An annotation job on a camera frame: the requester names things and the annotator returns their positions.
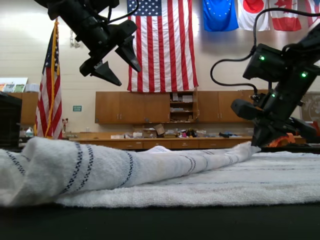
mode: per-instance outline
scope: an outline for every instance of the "red circle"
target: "red circle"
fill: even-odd
[[[248,13],[257,14],[264,9],[264,0],[243,0],[243,8]]]

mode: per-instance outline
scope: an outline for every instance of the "drawer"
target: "drawer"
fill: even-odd
[[[198,141],[197,140],[178,140],[178,141],[171,141],[171,148],[172,149],[197,149]]]
[[[200,140],[200,149],[220,149],[225,148],[225,141],[227,140]]]
[[[143,149],[142,141],[86,141],[81,142],[81,144],[92,144],[98,146],[104,146],[114,149]]]
[[[152,149],[156,146],[162,146],[167,149],[171,149],[171,142],[170,141],[145,141],[145,142],[143,142],[144,149]]]
[[[222,140],[201,140],[199,141],[200,149],[228,149],[238,144],[248,142],[246,139],[222,139]]]
[[[110,141],[109,146],[114,149],[143,149],[142,141]]]

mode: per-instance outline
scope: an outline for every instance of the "green sign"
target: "green sign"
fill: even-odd
[[[82,112],[82,106],[73,106],[74,112]]]

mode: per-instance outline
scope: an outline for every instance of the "wooden countertop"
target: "wooden countertop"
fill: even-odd
[[[295,136],[296,139],[301,139],[301,136]],[[251,141],[251,136],[237,136],[237,137],[193,137],[193,138],[125,138],[125,139],[111,139],[111,138],[70,138],[72,142],[126,142],[126,141],[198,141],[198,140],[248,140]]]

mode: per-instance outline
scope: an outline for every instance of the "bottle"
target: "bottle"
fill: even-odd
[[[28,128],[28,130],[25,132],[25,136],[27,138],[32,138],[34,136],[34,130],[32,129],[32,127]]]

